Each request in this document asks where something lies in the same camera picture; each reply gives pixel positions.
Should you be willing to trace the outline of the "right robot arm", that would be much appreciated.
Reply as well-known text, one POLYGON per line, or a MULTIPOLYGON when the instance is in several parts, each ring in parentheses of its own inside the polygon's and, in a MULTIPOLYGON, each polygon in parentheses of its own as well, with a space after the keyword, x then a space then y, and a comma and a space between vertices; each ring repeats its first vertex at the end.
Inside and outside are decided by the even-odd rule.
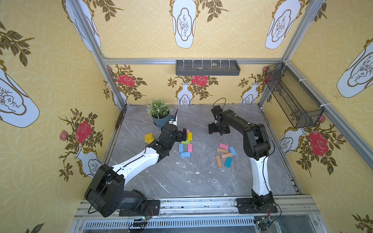
POLYGON ((208 125, 210 134, 228 134, 232 127, 243 136, 243 150, 250 159, 253 174, 250 212, 267 215, 278 212, 268 178, 267 158, 270 156, 271 144, 266 127, 251 123, 230 109, 223 110, 219 105, 212 107, 211 112, 215 122, 208 125))

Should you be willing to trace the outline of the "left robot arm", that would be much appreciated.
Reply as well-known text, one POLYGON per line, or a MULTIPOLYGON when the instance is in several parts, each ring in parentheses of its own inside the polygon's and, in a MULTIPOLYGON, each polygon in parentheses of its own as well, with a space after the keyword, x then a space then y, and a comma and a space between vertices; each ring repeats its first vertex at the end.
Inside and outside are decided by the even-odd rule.
POLYGON ((167 124, 161 129, 160 136, 138 155, 114 166, 101 165, 85 192, 85 199, 90 204, 88 213, 98 212, 108 217, 117 210, 127 209, 142 214, 147 207, 147 198, 138 190, 125 191, 124 187, 139 173, 169 156, 176 142, 186 139, 186 128, 179 130, 175 124, 167 124))

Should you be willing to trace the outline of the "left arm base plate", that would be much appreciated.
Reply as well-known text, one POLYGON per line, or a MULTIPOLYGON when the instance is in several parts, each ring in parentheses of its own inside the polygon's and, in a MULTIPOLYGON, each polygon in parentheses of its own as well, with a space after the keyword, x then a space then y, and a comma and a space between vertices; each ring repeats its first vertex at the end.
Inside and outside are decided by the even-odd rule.
POLYGON ((121 209, 119 216, 158 216, 160 212, 160 200, 147 200, 139 209, 121 209))

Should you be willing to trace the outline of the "green block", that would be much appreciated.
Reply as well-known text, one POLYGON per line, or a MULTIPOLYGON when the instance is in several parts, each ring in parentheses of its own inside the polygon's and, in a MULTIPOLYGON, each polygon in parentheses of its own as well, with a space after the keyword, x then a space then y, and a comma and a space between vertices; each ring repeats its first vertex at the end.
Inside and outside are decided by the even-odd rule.
POLYGON ((190 140, 185 140, 185 141, 182 141, 181 142, 183 145, 188 145, 188 144, 190 144, 190 140))

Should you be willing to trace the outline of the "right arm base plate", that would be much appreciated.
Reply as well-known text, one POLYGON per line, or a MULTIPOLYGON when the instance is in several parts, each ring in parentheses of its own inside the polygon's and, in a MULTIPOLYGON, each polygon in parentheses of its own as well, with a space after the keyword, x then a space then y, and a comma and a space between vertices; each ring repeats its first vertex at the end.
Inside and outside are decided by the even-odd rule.
POLYGON ((234 206, 240 214, 265 214, 278 213, 274 198, 270 195, 253 196, 252 198, 238 198, 234 206))

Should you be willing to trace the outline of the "yellow block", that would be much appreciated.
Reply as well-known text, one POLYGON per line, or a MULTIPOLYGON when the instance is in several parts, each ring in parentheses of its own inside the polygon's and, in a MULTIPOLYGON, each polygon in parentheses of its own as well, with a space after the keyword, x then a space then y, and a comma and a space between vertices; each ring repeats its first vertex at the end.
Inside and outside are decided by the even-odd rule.
POLYGON ((188 139, 189 141, 192 141, 192 137, 193 137, 193 134, 192 134, 192 133, 188 133, 188 134, 187 134, 187 139, 188 139))

